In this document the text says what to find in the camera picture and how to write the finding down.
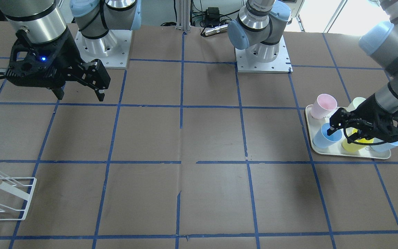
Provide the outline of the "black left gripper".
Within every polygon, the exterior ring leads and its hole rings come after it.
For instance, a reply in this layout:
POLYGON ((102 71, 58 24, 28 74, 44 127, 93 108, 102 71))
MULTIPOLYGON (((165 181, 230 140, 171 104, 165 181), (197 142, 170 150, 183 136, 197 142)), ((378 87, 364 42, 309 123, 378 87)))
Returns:
POLYGON ((353 127, 360 133, 353 135, 352 140, 378 138, 393 143, 398 141, 398 108, 395 112, 388 112, 377 103, 375 95, 371 95, 352 112, 339 108, 330 117, 329 125, 328 136, 353 127))

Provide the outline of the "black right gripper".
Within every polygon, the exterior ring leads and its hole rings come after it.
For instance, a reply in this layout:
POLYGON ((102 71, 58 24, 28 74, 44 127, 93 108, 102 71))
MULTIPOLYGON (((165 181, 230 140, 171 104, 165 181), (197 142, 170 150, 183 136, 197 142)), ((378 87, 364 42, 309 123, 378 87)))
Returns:
POLYGON ((44 44, 34 44, 24 29, 17 30, 5 78, 16 86, 41 87, 64 97, 67 81, 76 81, 95 91, 104 101, 111 78, 100 59, 85 63, 70 30, 44 44))

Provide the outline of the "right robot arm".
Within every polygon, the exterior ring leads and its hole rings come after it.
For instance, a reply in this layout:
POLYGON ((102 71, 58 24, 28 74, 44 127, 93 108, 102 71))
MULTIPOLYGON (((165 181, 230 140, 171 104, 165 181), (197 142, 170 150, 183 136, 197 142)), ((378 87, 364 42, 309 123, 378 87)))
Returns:
POLYGON ((56 0, 0 0, 0 10, 16 30, 9 65, 0 79, 21 87, 51 90, 62 100, 66 82, 79 82, 105 97, 111 78, 104 58, 127 64, 117 32, 141 27, 139 0, 71 0, 80 38, 73 39, 56 0))

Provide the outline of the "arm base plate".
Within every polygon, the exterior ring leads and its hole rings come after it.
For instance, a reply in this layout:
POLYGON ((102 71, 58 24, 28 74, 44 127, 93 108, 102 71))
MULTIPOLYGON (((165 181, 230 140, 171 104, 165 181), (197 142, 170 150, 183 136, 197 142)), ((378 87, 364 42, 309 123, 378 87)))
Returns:
POLYGON ((235 48, 234 52, 238 72, 275 74, 293 72, 283 36, 275 45, 256 44, 248 49, 235 48))
POLYGON ((89 39, 79 31, 75 43, 82 60, 100 59, 106 69, 126 69, 129 61, 132 30, 109 30, 102 38, 89 39))

